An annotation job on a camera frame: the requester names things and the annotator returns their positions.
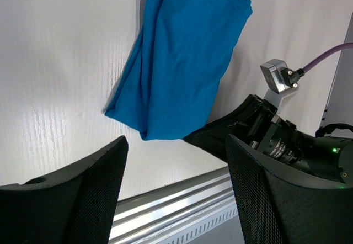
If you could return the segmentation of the aluminium frame rail right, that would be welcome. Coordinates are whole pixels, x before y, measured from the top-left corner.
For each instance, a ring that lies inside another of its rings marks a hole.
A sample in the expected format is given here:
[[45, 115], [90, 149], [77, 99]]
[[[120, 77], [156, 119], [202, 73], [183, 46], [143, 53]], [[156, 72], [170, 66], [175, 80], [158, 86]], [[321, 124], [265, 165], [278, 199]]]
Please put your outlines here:
[[340, 53], [320, 126], [333, 123], [352, 125], [352, 49]]

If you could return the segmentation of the aluminium front rail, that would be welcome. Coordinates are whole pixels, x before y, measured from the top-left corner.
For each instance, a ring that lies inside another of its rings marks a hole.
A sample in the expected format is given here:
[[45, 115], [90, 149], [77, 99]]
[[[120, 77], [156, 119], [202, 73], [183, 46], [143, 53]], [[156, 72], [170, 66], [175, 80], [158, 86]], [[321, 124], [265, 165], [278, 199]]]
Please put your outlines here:
[[236, 206], [228, 168], [224, 167], [119, 201], [109, 241], [132, 241], [180, 228], [190, 219]]

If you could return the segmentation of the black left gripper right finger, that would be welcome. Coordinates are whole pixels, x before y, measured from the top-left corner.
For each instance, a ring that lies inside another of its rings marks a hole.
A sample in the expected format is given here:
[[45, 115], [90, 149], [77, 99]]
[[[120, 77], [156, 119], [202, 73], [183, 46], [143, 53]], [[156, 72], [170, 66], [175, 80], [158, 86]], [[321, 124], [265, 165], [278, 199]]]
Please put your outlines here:
[[352, 243], [352, 186], [312, 176], [240, 141], [226, 156], [245, 243]]

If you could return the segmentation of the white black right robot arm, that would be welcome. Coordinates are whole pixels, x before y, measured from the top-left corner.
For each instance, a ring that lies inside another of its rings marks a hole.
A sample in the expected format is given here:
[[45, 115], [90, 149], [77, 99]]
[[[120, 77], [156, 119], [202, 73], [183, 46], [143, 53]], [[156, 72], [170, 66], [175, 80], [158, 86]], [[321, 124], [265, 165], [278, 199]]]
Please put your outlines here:
[[277, 115], [267, 100], [250, 94], [228, 115], [184, 137], [184, 141], [226, 160], [226, 137], [233, 135], [252, 149], [302, 172], [331, 181], [352, 184], [352, 139], [331, 137], [336, 130], [352, 130], [348, 124], [329, 124], [315, 136]]

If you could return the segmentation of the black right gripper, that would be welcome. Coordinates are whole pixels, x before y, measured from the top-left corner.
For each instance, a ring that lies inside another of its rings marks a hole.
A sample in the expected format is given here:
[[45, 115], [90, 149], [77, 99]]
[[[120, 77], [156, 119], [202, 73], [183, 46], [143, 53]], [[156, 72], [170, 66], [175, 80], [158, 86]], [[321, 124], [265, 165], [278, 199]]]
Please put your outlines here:
[[278, 116], [278, 108], [257, 95], [250, 94], [231, 113], [206, 124], [183, 140], [223, 162], [227, 162], [226, 138], [234, 135], [256, 151], [286, 165], [298, 166], [303, 159], [300, 149], [303, 134], [294, 123]]

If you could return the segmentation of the blue t shirt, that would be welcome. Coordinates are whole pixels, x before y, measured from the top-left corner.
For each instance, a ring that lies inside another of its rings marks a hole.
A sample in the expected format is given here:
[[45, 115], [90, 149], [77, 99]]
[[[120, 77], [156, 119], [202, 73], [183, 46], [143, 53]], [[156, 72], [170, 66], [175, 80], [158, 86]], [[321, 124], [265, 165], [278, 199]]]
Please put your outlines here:
[[250, 0], [146, 0], [105, 115], [145, 141], [182, 139], [202, 128], [251, 14]]

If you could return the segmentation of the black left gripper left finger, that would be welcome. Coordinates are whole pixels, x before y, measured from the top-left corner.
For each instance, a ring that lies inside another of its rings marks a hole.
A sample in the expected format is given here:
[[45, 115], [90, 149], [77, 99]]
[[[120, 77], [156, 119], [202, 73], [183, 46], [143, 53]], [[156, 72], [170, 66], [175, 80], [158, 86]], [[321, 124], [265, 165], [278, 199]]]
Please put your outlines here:
[[128, 147], [120, 136], [54, 172], [1, 186], [1, 243], [108, 243]]

